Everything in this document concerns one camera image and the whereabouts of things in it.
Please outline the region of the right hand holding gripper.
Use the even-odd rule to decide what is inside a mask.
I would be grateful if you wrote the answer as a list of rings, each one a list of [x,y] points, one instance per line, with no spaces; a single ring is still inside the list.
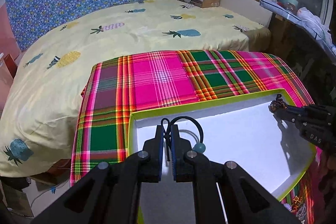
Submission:
[[[315,223],[335,223],[335,155],[322,151],[319,171],[322,175],[318,184],[325,203],[324,211]]]

